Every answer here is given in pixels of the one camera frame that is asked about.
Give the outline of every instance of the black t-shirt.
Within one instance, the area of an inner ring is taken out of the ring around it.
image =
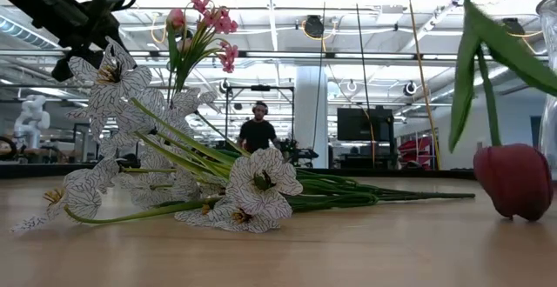
[[[245,139],[246,149],[251,153],[257,149],[269,148],[269,139],[274,140],[276,137],[274,127],[267,121],[250,120],[245,122],[240,130],[240,138]]]

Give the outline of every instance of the red tulip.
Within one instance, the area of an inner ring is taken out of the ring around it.
[[[479,150],[473,158],[473,172],[503,217],[518,215],[537,221],[553,200],[547,160],[528,145]]]

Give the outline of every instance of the flower bouquet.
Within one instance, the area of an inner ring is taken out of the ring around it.
[[[279,220],[291,217],[292,213],[372,206],[378,202],[474,197],[474,194],[413,192],[359,184],[349,177],[296,169],[285,163],[281,152],[274,148],[250,154],[228,139],[237,152],[215,150],[196,142],[185,117],[198,114],[201,104],[211,106],[217,96],[212,92],[200,94],[197,88],[181,91],[184,86],[180,77],[187,77],[184,74],[207,51],[223,50],[223,44],[220,48],[209,47],[214,32],[208,30],[223,30],[222,25],[209,20],[226,18],[227,13],[221,7],[220,13],[211,9],[206,15],[208,2],[192,1],[204,16],[191,42],[183,39],[182,45],[189,44],[187,49],[172,47],[169,39],[172,68],[177,69],[176,92],[170,104],[160,90],[147,88],[151,80],[148,69],[137,66],[109,38],[100,69],[79,57],[70,60],[74,75],[88,78],[94,85],[89,106],[68,116],[91,120],[93,136],[100,142],[104,159],[91,170],[68,174],[58,189],[44,194],[48,201],[46,210],[22,221],[13,231],[36,228],[61,214],[77,223],[108,224],[173,213],[176,220],[189,225],[259,233],[278,228]],[[174,23],[173,17],[169,21],[167,30],[171,36],[180,23]],[[226,56],[221,60],[227,70],[232,67],[236,48],[227,44],[224,50]],[[198,116],[218,132],[203,116]],[[116,118],[118,133],[100,138],[108,117]],[[141,167],[118,166],[117,150],[138,141],[145,144],[140,156]],[[127,191],[141,211],[126,217],[95,219],[102,204],[101,194],[113,187]]]

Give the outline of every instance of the headphones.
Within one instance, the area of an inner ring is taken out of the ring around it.
[[[263,101],[257,101],[255,103],[255,105],[252,108],[252,112],[255,113],[255,107],[261,105],[265,107],[265,115],[269,114],[269,108],[267,107],[267,104],[265,104]]]

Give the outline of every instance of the desk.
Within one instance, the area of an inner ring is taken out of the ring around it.
[[[478,184],[362,178],[476,199],[380,204],[295,215],[265,234],[190,227],[170,216],[103,226],[64,218],[20,236],[61,177],[0,180],[0,277],[17,287],[553,287],[557,206],[538,224],[503,221]],[[98,218],[136,212],[116,188]]]

